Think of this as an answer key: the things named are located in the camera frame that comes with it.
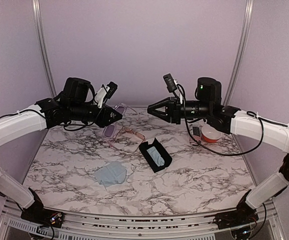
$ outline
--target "blue cloth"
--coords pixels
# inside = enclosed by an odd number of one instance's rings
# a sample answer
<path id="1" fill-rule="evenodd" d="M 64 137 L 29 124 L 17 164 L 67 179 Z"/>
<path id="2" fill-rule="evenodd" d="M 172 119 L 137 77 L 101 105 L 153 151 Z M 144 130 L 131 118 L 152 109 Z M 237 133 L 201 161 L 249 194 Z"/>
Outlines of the blue cloth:
<path id="1" fill-rule="evenodd" d="M 93 175 L 99 184 L 109 187 L 122 184 L 126 179 L 127 169 L 120 162 L 114 161 L 98 169 Z"/>
<path id="2" fill-rule="evenodd" d="M 147 149 L 146 151 L 149 153 L 149 155 L 152 157 L 153 161 L 155 162 L 155 164 L 158 167 L 165 165 L 165 160 L 160 155 L 160 153 L 158 152 L 156 147 L 152 146 L 149 149 Z"/>

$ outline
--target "small red container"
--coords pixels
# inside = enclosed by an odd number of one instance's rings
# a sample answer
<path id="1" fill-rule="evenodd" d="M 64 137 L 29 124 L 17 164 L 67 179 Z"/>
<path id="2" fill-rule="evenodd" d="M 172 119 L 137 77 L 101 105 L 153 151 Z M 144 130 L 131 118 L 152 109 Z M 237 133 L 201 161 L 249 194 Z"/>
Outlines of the small red container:
<path id="1" fill-rule="evenodd" d="M 201 133 L 203 140 L 210 144 L 216 143 L 222 137 L 221 132 L 209 125 L 204 125 L 201 129 Z"/>

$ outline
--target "purple wall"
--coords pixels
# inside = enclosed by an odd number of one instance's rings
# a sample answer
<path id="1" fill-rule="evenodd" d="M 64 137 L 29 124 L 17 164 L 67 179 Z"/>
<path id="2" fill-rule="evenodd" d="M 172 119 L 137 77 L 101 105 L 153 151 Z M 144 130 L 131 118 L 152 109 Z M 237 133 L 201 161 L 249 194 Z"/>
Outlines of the purple wall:
<path id="1" fill-rule="evenodd" d="M 168 96 L 169 72 L 194 98 L 197 78 L 222 82 L 238 50 L 246 1 L 41 0 L 47 50 L 57 92 L 67 77 L 95 89 L 114 81 L 109 104 L 146 106 Z"/>
<path id="2" fill-rule="evenodd" d="M 289 123 L 289 1 L 255 1 L 248 44 L 230 104 Z M 245 138 L 240 142 L 244 150 L 257 144 Z M 283 157 L 278 149 L 263 144 L 247 159 L 261 182 L 282 165 Z M 289 240 L 289 188 L 274 202 Z"/>
<path id="3" fill-rule="evenodd" d="M 31 1 L 0 1 L 0 116 L 50 96 Z M 0 166 L 18 181 L 29 168 L 43 132 L 0 148 Z M 0 197 L 0 213 L 5 199 Z"/>

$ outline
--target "marble pattern surface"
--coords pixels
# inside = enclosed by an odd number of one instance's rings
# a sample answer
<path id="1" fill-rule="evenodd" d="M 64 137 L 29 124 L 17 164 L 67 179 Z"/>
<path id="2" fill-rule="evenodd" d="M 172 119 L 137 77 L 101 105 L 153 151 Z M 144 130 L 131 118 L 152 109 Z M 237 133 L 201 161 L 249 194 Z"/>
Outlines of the marble pattern surface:
<path id="1" fill-rule="evenodd" d="M 105 215 L 184 215 L 235 207 L 254 187 L 240 156 L 215 155 L 200 146 L 189 145 L 185 124 L 175 125 L 137 108 L 117 123 L 154 138 L 172 156 L 171 165 L 157 173 L 137 149 L 141 142 L 129 133 L 120 134 L 115 147 L 101 138 L 102 128 L 79 131 L 62 127 L 49 130 L 24 181 L 38 193 L 47 207 Z M 206 144 L 222 152 L 237 152 L 231 136 Z M 127 169 L 124 183 L 105 188 L 93 173 L 119 161 Z"/>

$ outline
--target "pink eyeglasses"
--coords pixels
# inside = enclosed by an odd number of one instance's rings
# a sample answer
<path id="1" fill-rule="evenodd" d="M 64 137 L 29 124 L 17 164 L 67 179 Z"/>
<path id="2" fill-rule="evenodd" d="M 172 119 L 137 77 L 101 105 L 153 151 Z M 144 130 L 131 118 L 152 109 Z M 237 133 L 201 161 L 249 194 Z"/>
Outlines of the pink eyeglasses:
<path id="1" fill-rule="evenodd" d="M 138 116 L 138 119 L 139 119 L 139 114 L 137 113 L 137 111 L 134 110 L 132 107 L 127 106 L 124 103 L 120 103 L 117 106 L 115 106 L 115 108 L 114 108 L 114 110 L 116 110 L 118 113 L 120 113 L 122 115 L 124 115 L 128 109 L 135 112 Z M 113 146 L 113 143 L 115 142 L 115 140 L 116 140 L 117 136 L 119 135 L 119 133 L 121 132 L 121 130 L 124 130 L 127 133 L 131 133 L 131 134 L 136 135 L 138 138 L 142 139 L 142 142 L 146 139 L 145 136 L 142 135 L 141 133 L 139 133 L 137 131 L 133 131 L 131 128 L 126 127 L 126 126 L 123 126 L 122 129 L 120 129 L 120 131 L 117 134 L 115 134 L 116 130 L 117 130 L 117 124 L 113 123 L 109 126 L 106 126 L 102 132 L 103 140 L 106 141 L 111 147 L 113 147 L 115 149 L 117 149 L 117 148 Z"/>

